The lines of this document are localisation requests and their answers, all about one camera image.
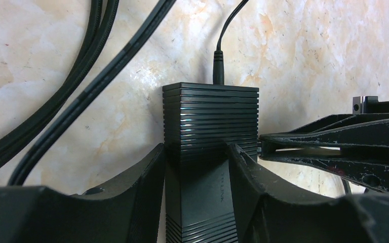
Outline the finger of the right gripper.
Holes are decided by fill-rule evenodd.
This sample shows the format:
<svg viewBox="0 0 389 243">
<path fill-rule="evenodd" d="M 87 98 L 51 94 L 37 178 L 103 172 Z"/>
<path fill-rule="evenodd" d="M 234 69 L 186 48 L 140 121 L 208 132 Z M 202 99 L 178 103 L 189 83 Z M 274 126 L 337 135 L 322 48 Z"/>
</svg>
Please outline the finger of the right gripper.
<svg viewBox="0 0 389 243">
<path fill-rule="evenodd" d="M 378 192 L 389 192 L 389 159 L 348 155 L 331 149 L 262 152 L 262 160 L 309 166 Z"/>
<path fill-rule="evenodd" d="M 260 140 L 295 147 L 389 148 L 389 115 L 351 115 L 313 132 L 262 134 Z"/>
</svg>

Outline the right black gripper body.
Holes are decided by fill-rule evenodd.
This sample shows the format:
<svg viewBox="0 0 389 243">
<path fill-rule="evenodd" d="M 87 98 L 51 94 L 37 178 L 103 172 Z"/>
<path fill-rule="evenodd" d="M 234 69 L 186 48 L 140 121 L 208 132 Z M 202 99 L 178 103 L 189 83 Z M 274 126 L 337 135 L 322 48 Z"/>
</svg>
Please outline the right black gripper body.
<svg viewBox="0 0 389 243">
<path fill-rule="evenodd" d="M 377 96 L 353 97 L 352 114 L 333 114 L 294 129 L 292 133 L 313 133 L 389 118 L 389 101 Z"/>
</svg>

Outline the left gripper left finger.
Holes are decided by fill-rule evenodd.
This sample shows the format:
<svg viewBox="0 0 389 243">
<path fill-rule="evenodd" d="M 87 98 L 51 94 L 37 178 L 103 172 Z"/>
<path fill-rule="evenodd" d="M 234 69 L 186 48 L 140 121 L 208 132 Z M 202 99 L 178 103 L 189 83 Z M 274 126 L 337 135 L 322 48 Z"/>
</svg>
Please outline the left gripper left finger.
<svg viewBox="0 0 389 243">
<path fill-rule="evenodd" d="M 165 150 L 158 144 L 81 195 L 0 187 L 0 242 L 156 242 L 164 177 Z"/>
</svg>

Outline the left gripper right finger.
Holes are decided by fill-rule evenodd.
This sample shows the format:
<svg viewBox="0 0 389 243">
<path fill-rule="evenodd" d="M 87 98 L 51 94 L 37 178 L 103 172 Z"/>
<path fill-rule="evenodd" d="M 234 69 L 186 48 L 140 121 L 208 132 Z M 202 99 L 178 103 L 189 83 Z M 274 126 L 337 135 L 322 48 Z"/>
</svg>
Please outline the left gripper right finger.
<svg viewBox="0 0 389 243">
<path fill-rule="evenodd" d="M 227 148 L 239 242 L 389 242 L 389 193 L 331 198 Z"/>
</svg>

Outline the black network switch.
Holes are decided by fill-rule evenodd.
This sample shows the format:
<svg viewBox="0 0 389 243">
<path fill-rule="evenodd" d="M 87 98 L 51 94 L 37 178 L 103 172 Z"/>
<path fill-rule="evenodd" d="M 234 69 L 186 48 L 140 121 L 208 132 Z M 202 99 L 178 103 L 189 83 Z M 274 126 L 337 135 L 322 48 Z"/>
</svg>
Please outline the black network switch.
<svg viewBox="0 0 389 243">
<path fill-rule="evenodd" d="M 228 145 L 257 159 L 259 89 L 165 85 L 166 242 L 237 242 Z"/>
</svg>

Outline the black power adapter with cord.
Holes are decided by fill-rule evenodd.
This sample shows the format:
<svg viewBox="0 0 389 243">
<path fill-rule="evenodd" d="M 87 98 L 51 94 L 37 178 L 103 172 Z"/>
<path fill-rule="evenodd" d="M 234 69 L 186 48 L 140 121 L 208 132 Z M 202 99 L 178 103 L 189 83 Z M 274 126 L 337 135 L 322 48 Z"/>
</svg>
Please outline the black power adapter with cord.
<svg viewBox="0 0 389 243">
<path fill-rule="evenodd" d="M 220 32 L 216 50 L 213 55 L 213 72 L 212 72 L 212 81 L 214 85 L 224 85 L 225 83 L 225 72 L 224 72 L 224 57 L 223 51 L 221 49 L 223 36 L 230 25 L 234 17 L 239 13 L 239 11 L 247 4 L 248 0 L 242 0 L 236 8 L 231 12 L 229 17 L 226 19 L 223 28 Z"/>
</svg>

